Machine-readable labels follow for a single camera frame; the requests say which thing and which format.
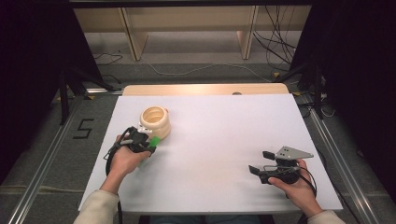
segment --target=table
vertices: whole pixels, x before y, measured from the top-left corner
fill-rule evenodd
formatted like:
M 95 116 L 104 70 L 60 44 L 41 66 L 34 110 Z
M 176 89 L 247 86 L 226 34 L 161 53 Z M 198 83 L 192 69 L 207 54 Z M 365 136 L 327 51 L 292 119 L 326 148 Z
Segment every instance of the table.
M 231 95 L 234 92 L 242 95 Z M 262 185 L 248 170 L 248 165 L 275 164 L 264 159 L 262 151 L 277 152 L 283 146 L 314 154 L 306 162 L 317 180 L 318 202 L 324 209 L 342 209 L 283 84 L 127 87 L 114 109 L 83 202 L 106 178 L 103 157 L 115 136 L 152 105 L 168 108 L 172 132 L 124 179 L 119 192 L 123 211 L 140 215 L 298 211 L 283 191 Z

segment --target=metal rail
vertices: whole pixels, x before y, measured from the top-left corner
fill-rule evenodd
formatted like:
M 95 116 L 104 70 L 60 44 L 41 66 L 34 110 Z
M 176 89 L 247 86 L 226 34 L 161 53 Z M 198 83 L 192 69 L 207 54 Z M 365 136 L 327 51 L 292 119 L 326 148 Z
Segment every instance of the metal rail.
M 304 100 L 306 103 L 312 102 L 310 97 L 308 98 L 307 96 L 304 96 Z M 348 189 L 352 200 L 361 214 L 361 218 L 363 219 L 364 223 L 380 223 L 373 207 L 364 195 L 361 186 L 352 174 L 352 171 L 349 169 L 349 166 L 342 156 L 340 149 L 335 144 L 334 139 L 332 138 L 332 135 L 326 126 L 325 120 L 319 119 L 316 113 L 311 113 L 311 116 L 320 133 L 320 136 L 323 139 L 323 142 L 326 145 L 326 148 L 329 150 L 330 155 L 332 156 L 335 167 L 340 173 L 340 176 L 343 178 L 346 188 Z
M 9 224 L 19 224 L 24 221 L 26 218 L 27 213 L 29 212 L 30 207 L 35 200 L 35 196 L 37 195 L 41 184 L 43 183 L 50 166 L 52 165 L 53 159 L 55 158 L 61 144 L 64 140 L 65 134 L 67 133 L 70 124 L 73 121 L 74 115 L 78 110 L 79 106 L 81 105 L 83 100 L 83 96 L 76 96 L 74 99 L 73 106 L 71 108 L 71 113 L 69 118 L 65 121 L 64 125 L 62 125 L 58 132 L 56 133 L 54 139 L 52 140 L 49 149 L 44 156 L 43 161 L 40 163 L 35 175 L 33 176 L 29 186 L 27 187 L 26 191 L 20 198 L 20 201 L 16 205 L 14 212 L 11 214 L 9 219 Z

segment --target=camera mount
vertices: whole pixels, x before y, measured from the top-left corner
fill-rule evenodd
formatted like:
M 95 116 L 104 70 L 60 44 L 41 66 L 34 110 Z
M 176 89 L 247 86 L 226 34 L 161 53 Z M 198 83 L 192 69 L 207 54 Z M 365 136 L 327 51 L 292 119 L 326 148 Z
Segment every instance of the camera mount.
M 276 154 L 264 151 L 262 155 L 266 159 L 276 161 L 276 165 L 263 166 L 262 171 L 249 165 L 249 171 L 253 175 L 257 175 L 262 184 L 270 184 L 268 182 L 270 177 L 279 178 L 287 184 L 294 184 L 300 178 L 300 167 L 297 165 L 297 159 L 314 157 L 311 153 L 292 147 L 282 147 Z

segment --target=tripod leg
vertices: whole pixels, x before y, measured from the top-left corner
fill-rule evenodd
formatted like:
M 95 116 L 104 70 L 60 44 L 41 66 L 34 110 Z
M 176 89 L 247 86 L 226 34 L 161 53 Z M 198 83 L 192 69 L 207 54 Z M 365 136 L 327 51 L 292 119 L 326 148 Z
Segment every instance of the tripod leg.
M 74 75 L 77 75 L 78 77 L 80 77 L 82 79 L 88 80 L 88 81 L 108 90 L 108 91 L 120 91 L 120 89 L 119 90 L 115 89 L 113 86 L 108 85 L 107 83 L 105 83 L 101 80 L 97 80 L 97 79 L 91 77 L 90 75 L 84 73 L 83 71 L 77 69 L 76 67 L 69 67 L 69 69 L 70 69 L 70 71 L 73 72 Z
M 284 81 L 288 80 L 289 78 L 294 77 L 294 75 L 302 73 L 307 66 L 308 66 L 308 63 L 303 63 L 302 65 L 300 65 L 294 69 L 291 69 L 291 71 L 289 71 L 287 74 L 283 75 L 282 77 L 277 78 L 274 82 L 275 83 L 284 82 Z

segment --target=hand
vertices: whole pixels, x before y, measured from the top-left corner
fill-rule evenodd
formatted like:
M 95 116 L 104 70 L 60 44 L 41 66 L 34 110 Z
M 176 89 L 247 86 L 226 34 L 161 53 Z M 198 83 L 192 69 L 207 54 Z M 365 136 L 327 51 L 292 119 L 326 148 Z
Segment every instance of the hand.
M 297 160 L 297 163 L 300 167 L 304 168 L 300 169 L 300 174 L 307 180 L 311 181 L 309 173 L 305 170 L 305 161 Z M 268 181 L 275 187 L 285 191 L 289 199 L 291 199 L 291 201 L 297 207 L 299 207 L 308 218 L 323 212 L 318 204 L 318 201 L 315 198 L 314 192 L 309 187 L 309 185 L 301 178 L 299 178 L 294 184 L 286 184 L 282 180 L 275 177 L 269 178 Z
M 127 146 L 120 147 L 111 161 L 110 172 L 100 189 L 117 194 L 125 176 L 131 173 L 137 165 L 150 156 L 149 151 L 134 153 Z

